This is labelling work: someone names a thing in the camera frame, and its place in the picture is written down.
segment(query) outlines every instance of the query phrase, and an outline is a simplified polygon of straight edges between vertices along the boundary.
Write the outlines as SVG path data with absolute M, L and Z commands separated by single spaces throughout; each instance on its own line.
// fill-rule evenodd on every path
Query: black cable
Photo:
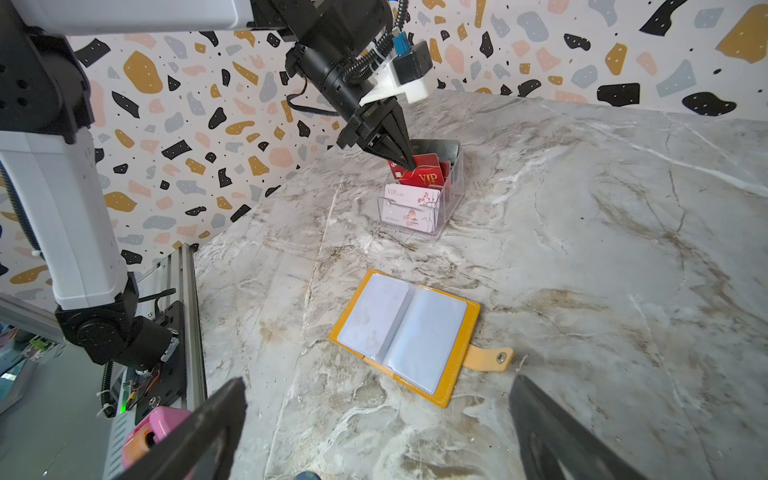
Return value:
M 167 290 L 163 290 L 160 293 L 153 293 L 151 295 L 142 296 L 140 299 L 138 299 L 136 301 L 139 302 L 139 303 L 147 302 L 149 300 L 155 300 L 155 299 L 158 299 L 158 298 L 163 298 L 164 296 L 173 295 L 174 293 L 176 293 L 176 289 L 175 288 L 169 288 Z
M 339 112 L 333 111 L 333 110 L 322 110 L 320 108 L 314 108 L 314 107 L 307 107 L 305 105 L 296 105 L 291 103 L 291 100 L 293 100 L 296 97 L 299 97 L 300 95 L 304 95 L 304 92 L 306 91 L 306 84 L 309 83 L 304 77 L 304 88 L 301 89 L 301 91 L 297 94 L 288 94 L 286 95 L 286 101 L 288 102 L 288 106 L 291 107 L 295 111 L 302 111 L 307 114 L 318 114 L 318 115 L 326 115 L 328 117 L 338 117 Z
M 394 28 L 402 31 L 403 26 L 406 24 L 406 14 L 408 12 L 408 0 L 399 0 L 397 4 L 397 18 L 395 19 Z M 391 31 L 387 31 L 382 37 L 376 41 L 374 49 L 360 58 L 356 58 L 347 67 L 343 73 L 343 80 L 350 84 L 357 85 L 363 83 L 373 74 L 373 71 L 378 67 L 379 56 L 381 55 L 381 61 L 386 58 L 387 55 L 395 47 L 394 37 Z
M 156 298 L 154 299 L 154 321 L 160 322 L 160 299 Z
M 104 375 L 101 376 L 101 393 L 99 399 L 101 400 L 101 407 L 104 409 L 104 414 L 108 419 L 111 419 L 115 415 L 115 409 L 112 406 L 112 396 L 109 394 L 110 383 L 112 382 L 112 361 L 104 364 Z
M 27 241 L 32 246 L 32 249 L 41 252 L 40 258 L 45 260 L 42 254 L 42 250 L 40 249 L 38 239 L 35 237 L 35 232 L 32 231 L 32 225 L 29 224 L 27 213 L 24 212 L 22 201 L 19 200 L 16 189 L 13 187 L 11 177 L 8 175 L 8 172 L 5 171 L 5 168 L 1 164 L 0 174 L 2 175 L 2 179 L 5 182 L 5 189 L 8 191 L 8 198 L 11 200 L 11 206 L 13 207 L 13 211 L 16 214 L 16 218 L 18 219 L 18 225 L 22 228 L 22 232 L 24 232 L 24 236 L 27 237 Z

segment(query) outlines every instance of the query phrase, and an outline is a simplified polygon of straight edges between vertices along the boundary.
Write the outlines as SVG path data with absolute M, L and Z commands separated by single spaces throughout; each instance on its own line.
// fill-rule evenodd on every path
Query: robotic arm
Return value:
M 277 30 L 295 42 L 288 74 L 311 81 L 336 110 L 327 114 L 346 120 L 337 144 L 412 170 L 394 94 L 419 100 L 435 82 L 426 44 L 411 48 L 401 33 L 406 9 L 400 0 L 393 20 L 386 0 L 0 0 L 2 173 L 22 229 L 45 256 L 67 340 L 96 363 L 141 370 L 173 347 L 169 329 L 135 316 L 136 282 L 115 244 L 88 131 L 90 86 L 64 35 Z

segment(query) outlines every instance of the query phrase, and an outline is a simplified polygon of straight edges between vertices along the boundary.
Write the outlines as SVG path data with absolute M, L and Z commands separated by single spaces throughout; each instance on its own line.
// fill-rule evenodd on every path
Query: white vip card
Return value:
M 384 198 L 404 207 L 437 207 L 440 190 L 411 185 L 387 184 L 384 188 Z
M 406 207 L 385 199 L 382 220 L 387 223 L 412 228 L 413 230 L 418 230 L 420 232 L 432 233 L 435 231 L 436 211 L 436 208 Z

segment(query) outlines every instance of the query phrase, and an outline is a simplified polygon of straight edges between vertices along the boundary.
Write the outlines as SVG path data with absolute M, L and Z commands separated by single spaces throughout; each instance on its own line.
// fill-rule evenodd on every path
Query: blue connector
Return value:
M 398 57 L 411 51 L 411 42 L 408 41 L 405 32 L 394 37 L 393 41 L 395 42 L 395 52 Z

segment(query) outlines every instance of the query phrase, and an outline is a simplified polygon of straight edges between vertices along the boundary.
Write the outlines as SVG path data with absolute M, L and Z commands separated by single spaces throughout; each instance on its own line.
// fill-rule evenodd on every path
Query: wallet strap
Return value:
M 463 366 L 476 372 L 504 372 L 509 368 L 515 351 L 504 347 L 500 349 L 481 349 L 469 345 Z

